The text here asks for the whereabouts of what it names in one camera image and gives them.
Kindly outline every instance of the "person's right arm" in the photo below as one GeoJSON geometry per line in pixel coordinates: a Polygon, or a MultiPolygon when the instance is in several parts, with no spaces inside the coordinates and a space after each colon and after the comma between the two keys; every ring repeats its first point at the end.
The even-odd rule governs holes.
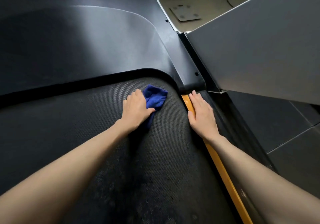
{"type": "Polygon", "coordinates": [[[210,142],[268,223],[320,223],[320,200],[232,145],[218,132],[214,112],[195,91],[189,95],[191,127],[210,142]]]}

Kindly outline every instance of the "microfiber cloth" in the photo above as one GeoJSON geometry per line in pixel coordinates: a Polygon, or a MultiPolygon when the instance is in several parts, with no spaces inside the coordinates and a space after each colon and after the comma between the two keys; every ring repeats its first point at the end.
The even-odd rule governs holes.
{"type": "MultiPolygon", "coordinates": [[[[160,110],[167,98],[167,95],[168,91],[149,84],[143,91],[143,96],[146,98],[146,108],[154,108],[155,111],[160,110]]],[[[154,116],[155,112],[146,119],[145,127],[147,129],[150,129],[154,116]]]]}

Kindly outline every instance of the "dark floor tile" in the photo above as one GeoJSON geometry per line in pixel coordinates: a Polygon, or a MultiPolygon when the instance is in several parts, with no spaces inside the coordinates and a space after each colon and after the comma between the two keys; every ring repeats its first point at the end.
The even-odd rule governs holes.
{"type": "Polygon", "coordinates": [[[279,174],[320,198],[320,125],[268,154],[279,174]]]}
{"type": "Polygon", "coordinates": [[[291,101],[298,111],[310,122],[311,125],[320,123],[320,114],[312,105],[302,102],[291,101]]]}
{"type": "Polygon", "coordinates": [[[287,100],[234,91],[228,95],[266,152],[312,126],[287,100]]]}

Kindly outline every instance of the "hand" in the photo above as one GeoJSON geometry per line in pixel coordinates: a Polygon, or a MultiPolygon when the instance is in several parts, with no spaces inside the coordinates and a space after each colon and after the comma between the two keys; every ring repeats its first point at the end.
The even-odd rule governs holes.
{"type": "Polygon", "coordinates": [[[196,94],[195,91],[189,94],[189,98],[195,109],[195,115],[191,111],[188,112],[190,126],[200,137],[208,141],[216,140],[221,135],[214,118],[214,110],[202,98],[201,94],[196,94]]]}
{"type": "Polygon", "coordinates": [[[144,122],[151,113],[155,112],[154,108],[146,108],[146,99],[140,89],[128,95],[123,101],[123,110],[121,122],[128,128],[129,132],[134,131],[144,122]]]}

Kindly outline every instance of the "forearm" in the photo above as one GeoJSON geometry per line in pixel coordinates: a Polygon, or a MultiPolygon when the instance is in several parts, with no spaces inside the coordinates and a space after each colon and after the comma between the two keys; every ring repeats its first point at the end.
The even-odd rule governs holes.
{"type": "Polygon", "coordinates": [[[117,122],[3,194],[1,223],[56,223],[127,133],[117,122]]]}
{"type": "Polygon", "coordinates": [[[320,200],[232,145],[210,141],[268,223],[320,223],[320,200]]]}

